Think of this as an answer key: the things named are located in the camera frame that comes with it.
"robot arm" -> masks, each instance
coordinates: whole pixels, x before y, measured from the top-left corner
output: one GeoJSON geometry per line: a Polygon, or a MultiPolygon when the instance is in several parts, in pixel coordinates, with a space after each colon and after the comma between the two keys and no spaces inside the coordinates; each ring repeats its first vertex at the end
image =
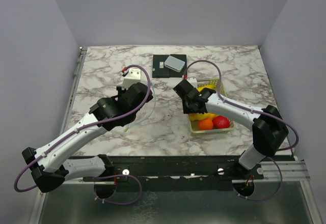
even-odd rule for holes
{"type": "MultiPolygon", "coordinates": [[[[132,111],[144,100],[148,87],[139,82],[140,73],[141,71],[137,69],[124,71],[125,79],[122,86],[117,87],[117,96],[99,99],[80,121],[51,143],[38,149],[27,148],[23,151],[22,154],[27,164],[42,156],[30,167],[32,177],[42,192],[52,191],[69,179],[114,175],[114,166],[106,155],[83,157],[83,159],[69,159],[69,157],[96,137],[116,126],[124,126],[135,120],[136,112],[124,118],[98,125],[99,121],[132,111]],[[94,123],[93,126],[79,131],[79,128],[92,123],[94,123]],[[49,151],[59,141],[62,142],[49,151]]],[[[269,105],[262,109],[233,101],[238,105],[246,106],[252,112],[245,111],[224,103],[217,96],[216,91],[205,88],[198,92],[192,84],[183,80],[174,88],[182,99],[184,114],[209,112],[222,115],[246,126],[253,132],[254,143],[240,156],[234,169],[237,171],[250,170],[264,157],[273,156],[276,153],[288,134],[286,126],[282,122],[252,111],[264,111],[281,118],[275,107],[269,105]]],[[[150,93],[147,102],[152,98],[150,93]]]]}
{"type": "MultiPolygon", "coordinates": [[[[22,152],[27,164],[42,156],[37,163],[30,167],[32,177],[42,192],[54,190],[65,180],[85,176],[114,175],[114,167],[106,155],[83,159],[69,159],[69,157],[96,137],[111,131],[116,126],[125,126],[135,120],[136,112],[124,118],[90,126],[79,131],[79,128],[85,125],[118,117],[135,109],[144,100],[148,90],[146,85],[139,82],[140,73],[139,69],[130,68],[124,73],[125,79],[122,86],[117,87],[117,96],[99,99],[80,121],[49,144],[37,149],[27,148],[22,152]],[[74,132],[73,135],[46,153],[54,144],[66,138],[72,132],[74,132]]],[[[152,98],[150,92],[146,102],[152,98]]]]}
{"type": "Polygon", "coordinates": [[[183,113],[213,113],[225,116],[238,122],[253,132],[253,144],[240,156],[238,164],[245,170],[252,169],[266,156],[272,157],[288,135],[284,123],[268,116],[254,113],[254,110],[263,111],[278,118],[282,118],[278,110],[271,105],[266,108],[249,106],[232,99],[227,99],[233,104],[241,105],[250,111],[225,103],[216,91],[204,88],[201,92],[195,88],[197,81],[188,78],[180,82],[174,91],[182,99],[183,113]]]}

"white marble surface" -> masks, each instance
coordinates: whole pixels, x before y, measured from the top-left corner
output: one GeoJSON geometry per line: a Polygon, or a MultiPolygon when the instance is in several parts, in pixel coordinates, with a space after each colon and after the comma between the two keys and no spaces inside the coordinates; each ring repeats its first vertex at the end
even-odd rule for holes
{"type": "MultiPolygon", "coordinates": [[[[75,124],[101,97],[116,95],[120,71],[130,64],[143,66],[151,76],[153,54],[186,54],[188,64],[205,59],[215,62],[222,71],[227,96],[255,106],[276,105],[257,46],[104,46],[89,47],[77,88],[69,126],[75,124]]],[[[193,65],[188,76],[218,77],[209,64],[193,65]]],[[[227,133],[191,136],[187,116],[172,88],[180,78],[154,78],[157,95],[151,117],[127,132],[116,127],[96,138],[76,155],[239,155],[252,144],[252,133],[235,123],[227,133]]],[[[154,103],[146,104],[137,120],[149,114],[154,103]]],[[[278,154],[291,154],[289,150],[278,154]]]]}

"metal frame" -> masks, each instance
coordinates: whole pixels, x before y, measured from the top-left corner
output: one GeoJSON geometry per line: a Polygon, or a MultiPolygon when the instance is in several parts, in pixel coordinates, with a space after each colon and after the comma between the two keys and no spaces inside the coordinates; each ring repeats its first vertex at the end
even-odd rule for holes
{"type": "Polygon", "coordinates": [[[72,84],[72,87],[71,87],[69,100],[68,100],[68,104],[67,104],[67,107],[66,107],[65,116],[64,116],[63,123],[62,123],[61,129],[60,129],[60,135],[67,130],[67,127],[68,127],[68,124],[69,124],[68,120],[70,119],[70,116],[71,116],[72,106],[73,106],[73,103],[75,101],[80,76],[82,74],[81,72],[82,72],[82,69],[83,69],[83,66],[84,66],[84,61],[85,61],[85,58],[86,58],[86,53],[87,53],[87,47],[81,47],[80,48],[80,56],[79,56],[79,58],[77,60],[77,65],[76,65],[75,71],[73,73],[74,80],[73,80],[73,84],[72,84]]]}
{"type": "Polygon", "coordinates": [[[312,189],[311,189],[310,182],[301,181],[300,184],[301,184],[301,188],[304,193],[304,197],[306,199],[308,210],[310,212],[313,223],[314,224],[322,224],[323,222],[322,222],[318,207],[316,205],[316,201],[315,201],[312,189]]]}
{"type": "Polygon", "coordinates": [[[29,224],[39,223],[45,200],[45,195],[45,193],[42,193],[40,190],[37,190],[36,199],[32,208],[29,224]]]}
{"type": "MultiPolygon", "coordinates": [[[[68,126],[68,120],[71,116],[72,106],[75,100],[76,91],[79,84],[80,75],[82,72],[82,67],[84,65],[84,61],[86,57],[86,52],[87,52],[87,48],[82,47],[80,52],[80,57],[78,58],[77,61],[76,70],[74,72],[74,82],[69,96],[69,101],[67,104],[65,117],[60,130],[60,134],[62,134],[67,129],[68,126]]],[[[322,220],[317,205],[315,203],[313,192],[309,183],[310,180],[309,173],[304,161],[283,161],[284,159],[280,156],[280,158],[278,158],[278,160],[280,161],[277,161],[283,174],[283,181],[300,181],[313,223],[322,224],[322,220]]],[[[280,177],[279,177],[278,170],[272,162],[262,162],[261,168],[263,170],[263,174],[265,178],[262,180],[257,179],[255,180],[255,182],[279,181],[280,177]]],[[[234,180],[232,182],[233,183],[243,182],[243,180],[234,180]]],[[[94,182],[84,182],[82,179],[74,179],[74,180],[66,181],[64,182],[64,184],[94,184],[94,182]]],[[[113,182],[112,181],[101,182],[101,183],[96,182],[96,184],[113,184],[113,182]]],[[[46,197],[45,193],[38,191],[33,205],[29,224],[39,223],[45,197],[46,197]]]]}
{"type": "MultiPolygon", "coordinates": [[[[73,74],[74,80],[73,80],[73,84],[71,87],[69,100],[68,100],[66,111],[65,111],[65,116],[64,116],[62,126],[60,129],[60,135],[67,129],[67,126],[68,126],[68,120],[71,116],[72,106],[75,101],[76,92],[77,92],[77,88],[78,88],[78,84],[79,84],[79,80],[80,80],[80,75],[82,74],[81,72],[82,72],[85,57],[86,57],[86,52],[87,52],[87,47],[80,48],[80,56],[77,59],[76,68],[75,68],[75,71],[73,74]]],[[[39,223],[45,197],[46,197],[46,193],[42,193],[40,190],[37,190],[37,194],[36,194],[36,198],[35,198],[34,205],[32,208],[29,224],[39,223]]]]}

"metal bracket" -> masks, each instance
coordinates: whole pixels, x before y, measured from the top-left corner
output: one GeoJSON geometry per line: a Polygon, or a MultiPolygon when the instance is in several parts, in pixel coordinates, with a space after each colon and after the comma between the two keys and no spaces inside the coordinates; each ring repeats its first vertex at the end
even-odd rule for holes
{"type": "Polygon", "coordinates": [[[73,106],[73,103],[75,101],[76,92],[77,92],[77,88],[78,88],[82,68],[83,68],[83,65],[84,65],[86,53],[87,53],[87,47],[81,47],[80,48],[80,56],[77,59],[76,68],[75,68],[75,71],[73,73],[74,80],[73,80],[73,84],[72,84],[70,95],[69,95],[68,104],[67,104],[66,111],[65,111],[65,117],[64,117],[61,129],[60,129],[60,135],[67,130],[67,127],[68,127],[68,124],[69,124],[69,119],[70,119],[70,116],[71,116],[72,106],[73,106]]]}
{"type": "MultiPolygon", "coordinates": [[[[260,173],[263,173],[264,179],[255,179],[255,182],[279,182],[280,173],[273,162],[260,162],[261,169],[258,169],[260,173]]],[[[304,161],[278,161],[283,181],[309,181],[310,176],[308,169],[304,161]]],[[[233,180],[232,183],[241,183],[244,180],[233,180]]]]}
{"type": "Polygon", "coordinates": [[[122,82],[122,89],[128,89],[132,84],[141,82],[142,71],[138,68],[130,68],[128,73],[124,76],[122,82]]]}
{"type": "Polygon", "coordinates": [[[114,181],[113,181],[113,179],[110,181],[110,180],[108,180],[108,181],[103,181],[103,182],[94,182],[94,181],[89,181],[89,182],[86,182],[86,181],[84,181],[82,178],[76,178],[76,179],[71,179],[71,180],[68,180],[68,181],[65,181],[63,184],[72,184],[72,185],[76,185],[76,184],[96,184],[96,185],[98,185],[98,184],[103,184],[103,185],[114,185],[115,183],[114,183],[114,181]]]}

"white wall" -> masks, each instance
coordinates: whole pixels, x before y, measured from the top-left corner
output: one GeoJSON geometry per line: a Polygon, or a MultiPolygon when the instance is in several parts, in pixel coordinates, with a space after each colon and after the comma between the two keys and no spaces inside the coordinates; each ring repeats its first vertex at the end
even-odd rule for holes
{"type": "Polygon", "coordinates": [[[79,50],[54,0],[0,0],[0,37],[0,220],[21,224],[36,193],[13,189],[21,151],[58,136],[79,50]]]}
{"type": "Polygon", "coordinates": [[[287,0],[56,0],[80,46],[261,45],[287,0]]]}
{"type": "Polygon", "coordinates": [[[282,116],[298,130],[326,222],[326,0],[288,0],[262,48],[282,116]]]}

